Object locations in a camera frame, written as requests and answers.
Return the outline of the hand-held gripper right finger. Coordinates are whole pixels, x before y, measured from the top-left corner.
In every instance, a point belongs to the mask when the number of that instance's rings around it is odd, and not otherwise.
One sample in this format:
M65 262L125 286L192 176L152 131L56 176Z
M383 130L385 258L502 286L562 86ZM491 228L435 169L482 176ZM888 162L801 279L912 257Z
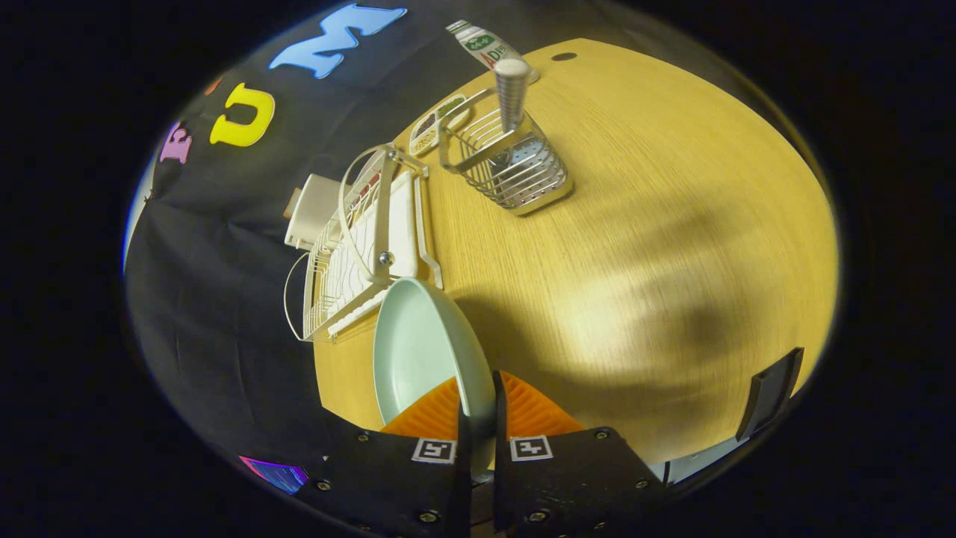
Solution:
M586 429L538 389L495 371L493 527L508 537L628 537L665 484L611 427Z

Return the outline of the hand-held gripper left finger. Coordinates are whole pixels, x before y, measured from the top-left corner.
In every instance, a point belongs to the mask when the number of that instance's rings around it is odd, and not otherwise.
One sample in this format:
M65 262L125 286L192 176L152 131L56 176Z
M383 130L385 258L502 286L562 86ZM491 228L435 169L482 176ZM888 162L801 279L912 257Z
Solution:
M355 537L468 537L471 437L454 377L382 431L329 413L296 504Z

